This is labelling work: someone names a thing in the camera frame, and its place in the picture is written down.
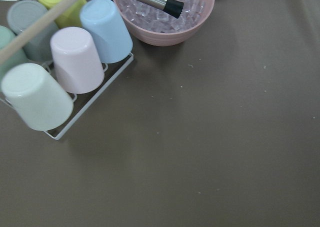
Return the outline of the pink bowl of ice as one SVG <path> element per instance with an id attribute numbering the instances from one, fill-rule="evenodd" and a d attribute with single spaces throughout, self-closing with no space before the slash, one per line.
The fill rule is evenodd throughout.
<path id="1" fill-rule="evenodd" d="M 180 44 L 193 36 L 210 16 L 215 0 L 177 0 L 184 3 L 179 18 L 137 0 L 113 0 L 131 35 L 158 47 Z"/>

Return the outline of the pink cup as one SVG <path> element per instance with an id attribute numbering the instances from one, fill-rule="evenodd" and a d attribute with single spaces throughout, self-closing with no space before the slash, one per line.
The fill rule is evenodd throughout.
<path id="1" fill-rule="evenodd" d="M 80 27 L 66 27 L 50 39 L 50 48 L 58 83 L 72 94 L 97 89 L 105 72 L 91 34 Z"/>

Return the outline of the blue cup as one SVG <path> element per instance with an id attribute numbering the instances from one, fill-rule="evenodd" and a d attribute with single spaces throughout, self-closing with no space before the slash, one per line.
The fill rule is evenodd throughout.
<path id="1" fill-rule="evenodd" d="M 91 34 L 102 63 L 120 62 L 132 51 L 132 38 L 113 1 L 90 0 L 81 8 L 80 21 Z"/>

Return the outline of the white cup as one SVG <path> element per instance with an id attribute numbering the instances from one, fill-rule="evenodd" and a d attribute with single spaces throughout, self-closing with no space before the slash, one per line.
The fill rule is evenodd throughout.
<path id="1" fill-rule="evenodd" d="M 36 131 L 59 127 L 73 112 L 69 94 L 35 63 L 10 69 L 2 78 L 1 90 L 27 126 Z"/>

